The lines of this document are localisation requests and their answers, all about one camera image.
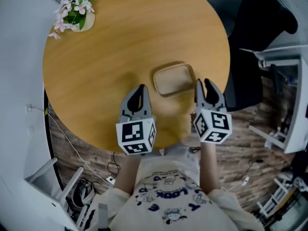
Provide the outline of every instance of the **desk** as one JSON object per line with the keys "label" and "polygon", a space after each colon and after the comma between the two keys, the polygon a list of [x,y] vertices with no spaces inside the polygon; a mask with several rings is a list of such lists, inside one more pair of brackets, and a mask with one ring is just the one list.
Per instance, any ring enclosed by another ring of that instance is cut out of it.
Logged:
{"label": "desk", "polygon": [[268,65],[276,64],[280,67],[295,66],[298,68],[296,100],[290,128],[284,142],[273,138],[253,126],[249,126],[249,129],[282,148],[286,154],[302,151],[306,148],[308,141],[308,119],[306,117],[308,108],[308,65],[303,57],[300,59],[271,60],[266,62]]}
{"label": "desk", "polygon": [[206,0],[95,0],[93,28],[49,37],[43,78],[49,101],[75,135],[98,148],[121,152],[116,123],[131,89],[147,85],[156,116],[154,148],[179,142],[191,132],[193,91],[163,98],[153,73],[186,62],[196,78],[224,91],[229,44],[218,15]]}

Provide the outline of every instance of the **power strip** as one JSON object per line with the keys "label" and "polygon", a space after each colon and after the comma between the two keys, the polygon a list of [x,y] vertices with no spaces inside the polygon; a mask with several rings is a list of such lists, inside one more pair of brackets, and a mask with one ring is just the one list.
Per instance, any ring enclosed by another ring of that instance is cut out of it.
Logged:
{"label": "power strip", "polygon": [[111,177],[111,176],[109,176],[107,179],[106,179],[106,181],[108,181],[110,184],[112,184],[113,186],[114,186],[114,184],[115,184],[115,182],[116,182],[116,180],[115,180],[115,178],[113,178],[113,177]]}

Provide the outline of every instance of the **printed graphic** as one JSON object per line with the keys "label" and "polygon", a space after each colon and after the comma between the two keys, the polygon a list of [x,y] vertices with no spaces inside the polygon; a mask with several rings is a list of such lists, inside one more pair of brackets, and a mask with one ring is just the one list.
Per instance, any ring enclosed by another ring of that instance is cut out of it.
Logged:
{"label": "printed graphic", "polygon": [[159,176],[154,176],[154,181],[162,180]]}
{"label": "printed graphic", "polygon": [[149,190],[157,188],[158,183],[144,183],[144,187],[139,189],[140,193],[147,193]]}
{"label": "printed graphic", "polygon": [[154,143],[155,134],[156,134],[156,131],[154,128],[154,124],[152,124],[149,139],[148,139],[151,147],[153,146],[153,143]]}
{"label": "printed graphic", "polygon": [[142,202],[152,202],[154,198],[152,198],[147,193],[141,193],[140,195],[135,196],[137,205],[141,205]]}
{"label": "printed graphic", "polygon": [[176,176],[179,176],[179,175],[168,175],[168,176],[162,177],[163,179],[165,179],[164,184],[173,185],[173,183],[175,182]]}
{"label": "printed graphic", "polygon": [[164,211],[163,220],[166,220],[166,224],[168,225],[172,222],[176,222],[178,220],[186,218],[187,216],[183,216],[179,208],[173,208],[173,209],[168,208],[167,210]]}
{"label": "printed graphic", "polygon": [[206,199],[205,195],[203,193],[198,193],[193,195],[192,199],[199,205],[203,205],[206,203],[212,203],[209,199]]}
{"label": "printed graphic", "polygon": [[181,176],[180,179],[182,179],[185,182],[188,180],[188,178],[186,176]]}
{"label": "printed graphic", "polygon": [[211,112],[213,127],[229,130],[227,116],[220,113]]}
{"label": "printed graphic", "polygon": [[166,198],[166,199],[172,199],[172,198],[177,198],[179,196],[181,196],[181,194],[183,195],[187,195],[188,191],[186,188],[180,188],[174,191],[163,191],[163,190],[157,190],[155,191],[157,194],[157,198]]}
{"label": "printed graphic", "polygon": [[200,138],[205,134],[205,132],[207,131],[207,125],[205,123],[205,120],[202,116],[202,114],[200,113],[196,122],[194,123],[195,127],[197,128],[197,131],[199,133]]}
{"label": "printed graphic", "polygon": [[201,207],[200,205],[194,205],[194,204],[188,204],[188,206],[192,209],[192,211],[195,211]]}
{"label": "printed graphic", "polygon": [[186,182],[185,186],[190,189],[190,190],[195,190],[196,188],[199,188],[196,182],[191,181],[191,182]]}
{"label": "printed graphic", "polygon": [[143,140],[142,122],[123,124],[122,142]]}
{"label": "printed graphic", "polygon": [[150,208],[148,208],[148,210],[155,212],[159,210],[159,206],[157,204],[153,204]]}
{"label": "printed graphic", "polygon": [[211,132],[205,141],[220,142],[226,135],[226,133]]}
{"label": "printed graphic", "polygon": [[124,148],[127,150],[127,152],[129,154],[140,153],[140,152],[147,152],[148,151],[148,149],[146,148],[145,143],[124,145]]}

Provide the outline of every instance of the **white desk frame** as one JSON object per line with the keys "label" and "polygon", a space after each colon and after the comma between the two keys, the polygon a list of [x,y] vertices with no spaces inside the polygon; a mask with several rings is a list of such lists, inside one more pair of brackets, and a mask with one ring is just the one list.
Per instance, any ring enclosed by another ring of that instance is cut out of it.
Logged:
{"label": "white desk frame", "polygon": [[294,65],[298,68],[296,100],[290,129],[284,142],[277,140],[276,138],[253,126],[249,126],[249,129],[282,148],[286,154],[302,151],[305,149],[308,141],[308,118],[306,118],[306,110],[308,106],[308,65],[302,57],[295,60],[265,62],[266,66],[270,66],[272,64],[278,67]]}

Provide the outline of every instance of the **wall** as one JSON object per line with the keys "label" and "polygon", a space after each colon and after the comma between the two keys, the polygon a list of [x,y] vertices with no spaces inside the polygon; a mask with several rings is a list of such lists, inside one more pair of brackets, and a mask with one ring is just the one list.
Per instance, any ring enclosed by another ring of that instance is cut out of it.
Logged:
{"label": "wall", "polygon": [[[50,160],[43,107],[42,56],[53,0],[0,0],[0,223],[8,231],[64,230],[22,197],[21,183]],[[34,127],[28,134],[27,128]],[[42,179],[60,189],[54,171]]]}

